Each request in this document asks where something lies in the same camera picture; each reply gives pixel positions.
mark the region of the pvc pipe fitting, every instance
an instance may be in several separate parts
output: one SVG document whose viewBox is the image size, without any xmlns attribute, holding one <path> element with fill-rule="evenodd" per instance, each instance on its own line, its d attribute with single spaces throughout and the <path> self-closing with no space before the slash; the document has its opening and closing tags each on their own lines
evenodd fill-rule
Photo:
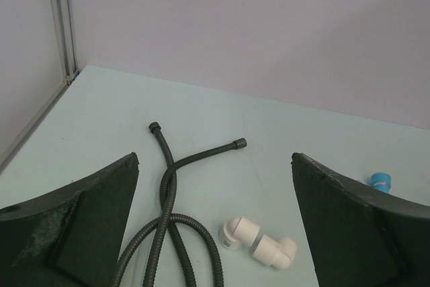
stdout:
<svg viewBox="0 0 430 287">
<path fill-rule="evenodd" d="M 232 218 L 220 229 L 221 245 L 227 250 L 237 250 L 242 245 L 250 247 L 254 244 L 260 228 L 248 218 Z M 253 257 L 267 266 L 272 265 L 285 270 L 292 265 L 296 254 L 297 244 L 290 238 L 283 237 L 278 242 L 263 235 L 253 252 Z"/>
<path fill-rule="evenodd" d="M 370 178 L 370 186 L 384 193 L 389 193 L 391 177 L 386 173 L 375 173 Z"/>
</svg>

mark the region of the white wall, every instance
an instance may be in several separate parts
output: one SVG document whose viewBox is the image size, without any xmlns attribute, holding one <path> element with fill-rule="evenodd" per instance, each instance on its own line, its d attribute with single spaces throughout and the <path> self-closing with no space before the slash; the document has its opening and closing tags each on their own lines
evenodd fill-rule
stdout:
<svg viewBox="0 0 430 287">
<path fill-rule="evenodd" d="M 0 0 L 0 155 L 61 82 L 50 0 Z"/>
<path fill-rule="evenodd" d="M 81 68 L 430 128 L 430 0 L 71 0 Z"/>
</svg>

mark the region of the light blue floor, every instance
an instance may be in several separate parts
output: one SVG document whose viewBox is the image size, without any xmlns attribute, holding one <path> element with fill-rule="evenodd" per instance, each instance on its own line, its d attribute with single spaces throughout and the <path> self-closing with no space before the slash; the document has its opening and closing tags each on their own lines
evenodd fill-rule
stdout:
<svg viewBox="0 0 430 287">
<path fill-rule="evenodd" d="M 245 251 L 220 249 L 226 286 L 318 286 L 294 194 L 291 155 L 306 153 L 349 177 L 384 171 L 394 195 L 430 205 L 430 131 L 291 104 L 86 67 L 0 177 L 0 208 L 80 179 L 135 151 L 140 160 L 123 246 L 159 215 L 165 170 L 147 126 L 158 121 L 175 159 L 245 137 L 249 146 L 178 172 L 175 212 L 218 227 L 247 216 L 274 238 L 298 244 L 284 272 L 266 268 Z M 199 238 L 180 228 L 199 286 L 211 286 Z M 123 286 L 140 286 L 151 240 L 132 260 Z M 182 276 L 166 239 L 157 286 L 180 286 Z"/>
</svg>

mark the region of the white pvc elbow fitting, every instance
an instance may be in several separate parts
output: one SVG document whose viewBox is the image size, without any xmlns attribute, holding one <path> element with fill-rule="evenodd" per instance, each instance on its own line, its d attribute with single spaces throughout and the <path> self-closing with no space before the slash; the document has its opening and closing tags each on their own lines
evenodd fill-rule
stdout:
<svg viewBox="0 0 430 287">
<path fill-rule="evenodd" d="M 248 218 L 232 218 L 220 229 L 221 245 L 227 250 L 237 250 L 242 245 L 250 247 L 254 244 L 260 228 Z M 297 244 L 290 238 L 283 237 L 275 241 L 263 235 L 253 252 L 253 257 L 267 266 L 272 265 L 277 269 L 285 270 L 292 265 L 296 253 Z"/>
</svg>

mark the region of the blue plastic cap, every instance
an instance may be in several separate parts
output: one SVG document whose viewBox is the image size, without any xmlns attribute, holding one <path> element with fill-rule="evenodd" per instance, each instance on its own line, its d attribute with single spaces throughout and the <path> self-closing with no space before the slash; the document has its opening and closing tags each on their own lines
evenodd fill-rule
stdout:
<svg viewBox="0 0 430 287">
<path fill-rule="evenodd" d="M 391 188 L 391 177 L 386 173 L 375 173 L 370 178 L 370 186 L 388 193 Z"/>
</svg>

